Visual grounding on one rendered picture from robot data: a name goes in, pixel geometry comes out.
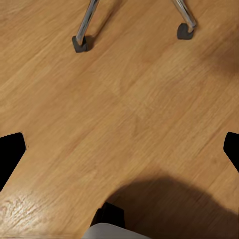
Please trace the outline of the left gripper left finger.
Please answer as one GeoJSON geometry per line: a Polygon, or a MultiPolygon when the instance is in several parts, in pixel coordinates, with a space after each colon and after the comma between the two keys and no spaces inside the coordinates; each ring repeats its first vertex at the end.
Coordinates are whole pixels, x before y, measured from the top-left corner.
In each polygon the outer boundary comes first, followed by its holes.
{"type": "Polygon", "coordinates": [[[0,137],[0,192],[26,151],[21,132],[0,137]]]}

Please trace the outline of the swivel chair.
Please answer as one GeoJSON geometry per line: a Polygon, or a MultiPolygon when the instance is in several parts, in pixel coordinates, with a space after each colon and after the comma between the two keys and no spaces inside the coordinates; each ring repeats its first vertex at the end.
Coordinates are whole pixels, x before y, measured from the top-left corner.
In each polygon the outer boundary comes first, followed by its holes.
{"type": "MultiPolygon", "coordinates": [[[[72,38],[76,53],[81,53],[88,50],[85,33],[94,16],[99,2],[100,0],[91,0],[79,31],[77,35],[72,38]]],[[[186,22],[186,24],[182,23],[179,25],[176,35],[177,39],[190,40],[193,36],[194,29],[196,28],[196,23],[182,0],[171,0],[171,2],[186,22]]]]}

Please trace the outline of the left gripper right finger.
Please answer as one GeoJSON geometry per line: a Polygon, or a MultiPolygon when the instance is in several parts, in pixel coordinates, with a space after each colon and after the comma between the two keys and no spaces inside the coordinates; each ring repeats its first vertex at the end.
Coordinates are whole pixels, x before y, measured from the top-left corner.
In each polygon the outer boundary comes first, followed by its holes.
{"type": "Polygon", "coordinates": [[[239,172],[239,134],[228,132],[223,150],[239,172]]]}

